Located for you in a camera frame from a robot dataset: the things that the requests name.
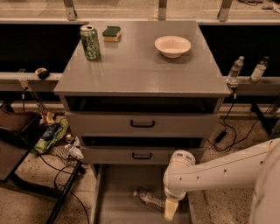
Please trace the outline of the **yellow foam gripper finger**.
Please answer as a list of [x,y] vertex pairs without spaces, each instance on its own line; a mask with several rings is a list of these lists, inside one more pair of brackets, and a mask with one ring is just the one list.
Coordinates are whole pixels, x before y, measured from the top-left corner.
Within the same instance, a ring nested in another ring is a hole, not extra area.
[[164,218],[167,221],[172,221],[177,208],[178,208],[178,202],[172,199],[166,199],[165,200],[165,208],[164,208]]

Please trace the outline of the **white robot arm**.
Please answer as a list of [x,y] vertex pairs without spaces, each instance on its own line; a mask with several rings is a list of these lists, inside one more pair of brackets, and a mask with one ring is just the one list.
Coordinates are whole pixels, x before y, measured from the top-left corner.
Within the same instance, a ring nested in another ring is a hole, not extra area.
[[249,224],[280,224],[280,139],[196,164],[193,154],[176,150],[165,170],[164,217],[171,221],[186,193],[253,188]]

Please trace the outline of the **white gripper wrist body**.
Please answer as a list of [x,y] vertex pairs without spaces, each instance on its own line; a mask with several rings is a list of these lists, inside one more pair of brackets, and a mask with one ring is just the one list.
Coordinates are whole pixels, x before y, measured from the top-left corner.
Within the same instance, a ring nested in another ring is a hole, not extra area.
[[167,187],[164,188],[166,198],[173,201],[181,201],[185,196],[186,192],[172,192]]

